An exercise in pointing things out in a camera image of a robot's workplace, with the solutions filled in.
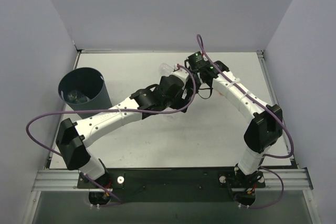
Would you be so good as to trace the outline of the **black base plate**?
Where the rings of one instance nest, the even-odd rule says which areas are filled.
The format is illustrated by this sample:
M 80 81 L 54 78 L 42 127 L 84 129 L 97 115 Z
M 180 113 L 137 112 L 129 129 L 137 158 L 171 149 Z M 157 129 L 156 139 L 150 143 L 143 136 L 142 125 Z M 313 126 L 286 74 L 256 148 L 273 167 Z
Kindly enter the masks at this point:
M 83 175 L 79 189 L 88 189 L 92 203 L 133 202 L 230 202 L 255 201 L 255 190 L 265 188 L 261 171 L 245 176 L 233 167 L 193 168 L 109 168 L 102 186 L 111 190 L 108 197 Z

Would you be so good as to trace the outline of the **clear crushed plastic bottle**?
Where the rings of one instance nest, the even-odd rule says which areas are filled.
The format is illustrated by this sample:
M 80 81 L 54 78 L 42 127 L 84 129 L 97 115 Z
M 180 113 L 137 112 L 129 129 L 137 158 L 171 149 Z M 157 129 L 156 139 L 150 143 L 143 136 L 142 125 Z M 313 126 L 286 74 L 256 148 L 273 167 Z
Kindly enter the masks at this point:
M 65 98 L 65 101 L 70 104 L 83 104 L 91 100 L 88 96 L 84 95 L 79 90 L 71 90 L 67 92 L 64 98 Z

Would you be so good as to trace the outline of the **aluminium frame rail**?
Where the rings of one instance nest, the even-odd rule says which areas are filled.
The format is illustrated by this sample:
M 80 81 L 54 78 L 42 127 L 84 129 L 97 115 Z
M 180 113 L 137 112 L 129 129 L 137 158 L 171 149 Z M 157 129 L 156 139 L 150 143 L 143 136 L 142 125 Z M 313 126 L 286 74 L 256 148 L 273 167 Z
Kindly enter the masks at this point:
M 32 191 L 73 191 L 77 189 L 79 174 L 68 170 L 39 170 Z

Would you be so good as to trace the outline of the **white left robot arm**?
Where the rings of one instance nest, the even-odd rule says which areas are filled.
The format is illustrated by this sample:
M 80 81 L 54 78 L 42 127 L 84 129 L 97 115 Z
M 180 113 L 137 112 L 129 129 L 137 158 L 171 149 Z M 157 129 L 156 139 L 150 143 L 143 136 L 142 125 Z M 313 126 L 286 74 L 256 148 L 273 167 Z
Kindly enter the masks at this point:
M 185 112 L 195 95 L 193 77 L 183 74 L 162 76 L 152 84 L 131 94 L 109 112 L 101 112 L 79 121 L 63 120 L 56 137 L 56 145 L 68 170 L 79 170 L 89 176 L 96 188 L 106 185 L 108 175 L 102 161 L 88 148 L 98 139 L 129 123 L 144 120 L 168 108 Z

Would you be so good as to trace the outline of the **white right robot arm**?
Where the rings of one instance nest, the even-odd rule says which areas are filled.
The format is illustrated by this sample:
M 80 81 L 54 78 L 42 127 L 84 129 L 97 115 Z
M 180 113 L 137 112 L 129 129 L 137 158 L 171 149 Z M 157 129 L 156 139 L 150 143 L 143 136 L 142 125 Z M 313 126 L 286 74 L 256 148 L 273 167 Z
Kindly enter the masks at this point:
M 186 58 L 185 66 L 200 84 L 221 93 L 249 123 L 244 133 L 246 150 L 236 165 L 236 170 L 245 176 L 255 173 L 264 155 L 282 136 L 282 109 L 256 98 L 221 61 L 210 63 L 201 52 Z

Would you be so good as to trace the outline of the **blue label water bottle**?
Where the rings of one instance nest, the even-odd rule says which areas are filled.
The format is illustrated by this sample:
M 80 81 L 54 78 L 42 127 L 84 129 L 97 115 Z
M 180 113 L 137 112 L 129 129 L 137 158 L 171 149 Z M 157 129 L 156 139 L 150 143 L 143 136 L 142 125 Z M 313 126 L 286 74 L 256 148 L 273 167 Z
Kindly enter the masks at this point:
M 169 66 L 168 64 L 166 63 L 162 63 L 160 66 L 159 66 L 159 74 L 161 76 L 169 76 L 172 72 L 174 71 L 174 68 Z

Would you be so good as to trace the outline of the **dark round garbage bin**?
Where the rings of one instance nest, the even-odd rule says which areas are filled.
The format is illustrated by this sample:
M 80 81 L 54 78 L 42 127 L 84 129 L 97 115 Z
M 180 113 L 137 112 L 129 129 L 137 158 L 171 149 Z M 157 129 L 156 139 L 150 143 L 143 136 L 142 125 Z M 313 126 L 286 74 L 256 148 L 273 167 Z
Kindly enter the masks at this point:
M 91 100 L 83 104 L 70 104 L 64 96 L 71 90 L 79 90 Z M 83 67 L 67 73 L 59 82 L 58 94 L 74 111 L 89 111 L 80 113 L 81 119 L 96 115 L 93 110 L 103 110 L 112 107 L 103 75 L 94 68 Z

